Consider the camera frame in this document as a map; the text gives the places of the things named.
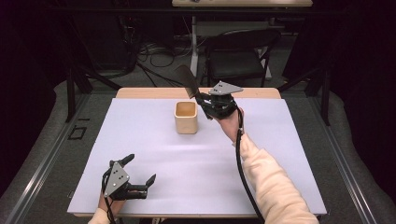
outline person's arm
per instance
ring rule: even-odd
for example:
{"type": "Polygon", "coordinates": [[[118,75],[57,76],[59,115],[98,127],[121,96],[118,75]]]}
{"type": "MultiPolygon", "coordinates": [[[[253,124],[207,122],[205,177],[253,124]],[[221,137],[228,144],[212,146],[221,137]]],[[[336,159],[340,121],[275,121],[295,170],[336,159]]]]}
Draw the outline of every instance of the person's arm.
{"type": "MultiPolygon", "coordinates": [[[[110,198],[108,198],[108,202],[111,204],[111,212],[113,213],[113,216],[116,217],[123,205],[125,204],[125,201],[114,201],[113,203],[110,198]]],[[[98,207],[96,208],[96,212],[93,215],[92,219],[88,222],[88,224],[109,224],[110,220],[107,217],[107,206],[105,202],[105,198],[103,197],[103,194],[100,194],[99,197],[99,204],[98,207]]]]}
{"type": "MultiPolygon", "coordinates": [[[[235,142],[237,111],[227,119],[217,121],[235,142]]],[[[241,138],[240,152],[244,160],[244,172],[256,190],[256,202],[266,223],[318,223],[285,170],[266,150],[258,149],[246,133],[241,138]]]]}

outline wire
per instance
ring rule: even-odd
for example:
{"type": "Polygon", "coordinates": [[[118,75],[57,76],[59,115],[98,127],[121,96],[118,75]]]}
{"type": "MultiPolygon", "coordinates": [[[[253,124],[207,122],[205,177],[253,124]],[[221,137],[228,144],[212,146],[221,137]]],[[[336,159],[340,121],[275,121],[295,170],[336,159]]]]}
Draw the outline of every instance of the wire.
{"type": "MultiPolygon", "coordinates": [[[[105,195],[105,189],[106,189],[106,185],[108,183],[108,178],[109,178],[110,173],[111,173],[111,170],[108,169],[103,174],[103,177],[102,177],[102,194],[103,195],[105,195]]],[[[108,198],[107,197],[105,197],[105,203],[106,203],[106,207],[107,207],[107,218],[108,218],[108,220],[110,220],[111,224],[116,224],[116,221],[115,221],[114,216],[113,216],[113,212],[111,211],[111,204],[113,204],[113,203],[110,204],[108,202],[108,198]]]]}
{"type": "Polygon", "coordinates": [[[239,120],[239,129],[238,133],[236,135],[236,146],[235,146],[235,154],[236,154],[236,163],[238,166],[238,172],[239,175],[241,176],[242,184],[245,187],[245,191],[247,192],[247,196],[250,199],[251,204],[253,205],[254,211],[257,214],[257,217],[259,218],[260,223],[265,223],[265,219],[262,216],[262,213],[260,212],[259,207],[257,206],[256,202],[254,201],[253,195],[250,192],[250,189],[248,188],[248,183],[245,179],[244,172],[242,170],[242,162],[241,162],[241,137],[242,137],[242,131],[244,127],[244,117],[242,115],[242,111],[239,109],[239,107],[235,104],[236,110],[238,111],[238,120],[239,120]]]}
{"type": "Polygon", "coordinates": [[[151,73],[152,75],[154,75],[154,76],[156,76],[156,77],[160,77],[160,78],[162,78],[163,80],[165,80],[169,85],[171,85],[171,86],[173,86],[173,87],[183,87],[183,84],[182,84],[181,82],[176,81],[176,80],[173,80],[173,79],[171,79],[171,78],[169,78],[169,77],[163,77],[163,76],[161,76],[160,74],[158,74],[158,73],[156,73],[156,72],[154,72],[154,71],[151,71],[150,69],[148,69],[146,66],[144,66],[144,65],[141,64],[141,63],[137,63],[136,65],[137,65],[138,67],[140,67],[141,69],[143,69],[143,71],[145,71],[145,73],[146,73],[146,72],[149,72],[149,73],[151,73]]]}

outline table leg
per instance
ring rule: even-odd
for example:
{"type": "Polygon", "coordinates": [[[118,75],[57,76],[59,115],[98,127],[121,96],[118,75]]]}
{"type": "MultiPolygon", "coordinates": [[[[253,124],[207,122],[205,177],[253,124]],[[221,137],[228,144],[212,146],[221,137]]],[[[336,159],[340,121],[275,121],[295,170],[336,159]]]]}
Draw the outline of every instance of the table leg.
{"type": "Polygon", "coordinates": [[[197,67],[198,67],[197,22],[194,16],[192,17],[191,29],[192,29],[191,72],[195,77],[197,77],[197,67]]]}

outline gray floor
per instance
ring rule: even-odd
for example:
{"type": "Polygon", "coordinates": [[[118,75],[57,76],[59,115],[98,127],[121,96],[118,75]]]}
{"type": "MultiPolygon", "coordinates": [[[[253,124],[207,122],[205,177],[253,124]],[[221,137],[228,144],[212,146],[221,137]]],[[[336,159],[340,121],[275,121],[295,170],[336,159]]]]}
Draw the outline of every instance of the gray floor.
{"type": "MultiPolygon", "coordinates": [[[[278,87],[284,83],[280,75],[289,57],[293,40],[293,37],[285,36],[274,49],[270,61],[273,78],[266,82],[265,87],[278,87]]],[[[159,62],[163,63],[166,60],[162,58],[159,62]]],[[[174,78],[173,70],[179,64],[190,64],[190,57],[177,57],[171,66],[165,68],[156,68],[149,61],[142,63],[164,76],[174,78]]],[[[200,57],[199,75],[202,74],[203,64],[204,59],[200,57]]],[[[151,86],[149,79],[137,67],[128,76],[113,80],[128,87],[151,86]]],[[[159,78],[153,77],[153,80],[158,86],[168,86],[168,83],[159,78]]],[[[24,165],[0,199],[0,223],[6,223],[7,220],[8,223],[14,223],[13,220],[18,220],[20,223],[86,223],[88,221],[87,218],[74,217],[65,212],[70,202],[67,196],[77,186],[109,103],[115,96],[114,91],[96,80],[92,80],[92,85],[95,91],[91,95],[78,94],[80,110],[68,126],[64,125],[67,116],[65,84],[62,83],[55,88],[57,102],[51,116],[24,165]],[[87,128],[82,140],[67,139],[74,125],[87,128]],[[57,149],[57,153],[52,153],[54,148],[57,149]],[[43,161],[48,160],[49,156],[52,157],[53,163],[45,163],[46,167],[43,167],[43,161]],[[47,169],[48,172],[38,172],[43,169],[47,169]],[[38,185],[36,190],[29,189],[30,184],[34,183],[32,179],[37,176],[41,177],[43,184],[38,185]]],[[[259,82],[252,80],[244,85],[257,87],[259,82]]],[[[336,95],[331,95],[332,126],[323,127],[322,121],[316,116],[317,100],[306,98],[302,94],[303,87],[304,83],[301,83],[282,93],[282,97],[288,103],[305,154],[329,211],[329,215],[324,217],[321,223],[394,223],[395,205],[376,185],[353,147],[343,102],[336,95]],[[342,151],[347,161],[347,168],[353,174],[353,182],[357,184],[354,188],[348,187],[347,182],[350,179],[340,172],[343,167],[334,157],[334,143],[329,137],[329,132],[336,142],[336,147],[342,151]],[[356,187],[361,191],[360,197],[353,195],[355,192],[353,189],[356,187]],[[366,200],[367,207],[371,209],[370,215],[373,215],[375,221],[365,218],[367,213],[361,211],[362,200],[359,201],[361,198],[366,200]]],[[[126,221],[136,223],[135,219],[126,221]]]]}

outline table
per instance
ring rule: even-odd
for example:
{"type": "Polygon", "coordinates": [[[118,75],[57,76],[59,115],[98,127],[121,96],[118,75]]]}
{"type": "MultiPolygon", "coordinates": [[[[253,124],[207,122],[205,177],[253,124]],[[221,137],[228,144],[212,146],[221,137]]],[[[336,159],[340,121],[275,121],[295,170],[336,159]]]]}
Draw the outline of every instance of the table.
{"type": "MultiPolygon", "coordinates": [[[[285,167],[315,214],[326,214],[290,112],[276,89],[245,89],[233,95],[244,107],[245,127],[285,167]],[[266,125],[259,125],[257,117],[266,125]]],[[[124,88],[107,112],[68,213],[91,216],[109,160],[130,153],[130,183],[157,174],[146,200],[128,201],[124,217],[255,217],[237,173],[234,149],[215,121],[198,112],[197,134],[177,134],[173,111],[188,100],[183,88],[124,88]]]]}
{"type": "MultiPolygon", "coordinates": [[[[174,7],[311,7],[311,0],[172,0],[174,7]]],[[[198,65],[198,48],[196,39],[196,17],[192,16],[191,35],[192,35],[192,55],[191,71],[196,77],[198,65]]]]}

